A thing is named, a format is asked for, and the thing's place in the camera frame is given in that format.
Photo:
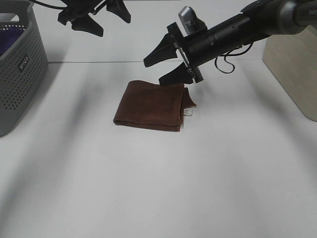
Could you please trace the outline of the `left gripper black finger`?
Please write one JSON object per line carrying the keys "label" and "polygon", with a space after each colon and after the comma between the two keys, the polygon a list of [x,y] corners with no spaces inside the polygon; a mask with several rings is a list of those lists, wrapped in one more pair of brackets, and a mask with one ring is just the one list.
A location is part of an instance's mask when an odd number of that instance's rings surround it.
{"label": "left gripper black finger", "polygon": [[89,14],[74,14],[70,17],[71,29],[102,37],[104,29]]}
{"label": "left gripper black finger", "polygon": [[126,23],[131,22],[131,14],[126,8],[123,0],[107,0],[106,10],[117,15]]}

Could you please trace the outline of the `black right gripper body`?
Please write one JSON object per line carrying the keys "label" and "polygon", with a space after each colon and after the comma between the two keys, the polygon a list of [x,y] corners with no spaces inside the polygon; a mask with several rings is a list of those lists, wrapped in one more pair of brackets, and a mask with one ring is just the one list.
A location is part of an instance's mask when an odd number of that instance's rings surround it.
{"label": "black right gripper body", "polygon": [[177,23],[167,26],[168,33],[171,35],[176,48],[183,55],[186,72],[198,83],[203,81],[202,74],[198,67],[212,59],[215,47],[215,38],[209,32],[203,22],[198,22],[190,27],[191,33],[183,36]]}

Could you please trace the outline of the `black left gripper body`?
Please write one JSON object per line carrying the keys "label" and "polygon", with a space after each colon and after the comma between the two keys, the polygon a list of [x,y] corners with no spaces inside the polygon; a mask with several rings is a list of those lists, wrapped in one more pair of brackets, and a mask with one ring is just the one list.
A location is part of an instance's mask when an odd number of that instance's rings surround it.
{"label": "black left gripper body", "polygon": [[58,22],[66,24],[68,21],[88,16],[89,13],[96,15],[102,8],[109,6],[117,7],[118,0],[62,0],[66,7],[58,14]]}

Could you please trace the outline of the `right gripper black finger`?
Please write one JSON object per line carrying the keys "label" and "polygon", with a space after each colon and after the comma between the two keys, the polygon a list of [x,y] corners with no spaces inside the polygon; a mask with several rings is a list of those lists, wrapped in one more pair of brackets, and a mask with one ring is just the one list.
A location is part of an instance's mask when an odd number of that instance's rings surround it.
{"label": "right gripper black finger", "polygon": [[193,77],[189,73],[186,64],[183,62],[177,68],[170,73],[163,75],[159,78],[160,85],[172,85],[172,84],[192,84]]}
{"label": "right gripper black finger", "polygon": [[144,58],[144,66],[151,67],[159,62],[177,58],[177,48],[170,33],[165,34],[158,46]]}

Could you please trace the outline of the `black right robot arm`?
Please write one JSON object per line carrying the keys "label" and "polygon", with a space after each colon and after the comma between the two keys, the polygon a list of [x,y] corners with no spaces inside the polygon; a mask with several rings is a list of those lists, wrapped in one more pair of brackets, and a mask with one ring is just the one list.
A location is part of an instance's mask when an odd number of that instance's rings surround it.
{"label": "black right robot arm", "polygon": [[317,23],[315,0],[257,0],[240,14],[209,29],[194,10],[185,6],[179,18],[187,33],[183,36],[177,23],[167,27],[168,33],[144,58],[145,67],[174,59],[179,51],[183,63],[159,79],[159,84],[192,84],[203,77],[198,67],[218,57],[234,56],[233,51],[271,35],[294,35]]}

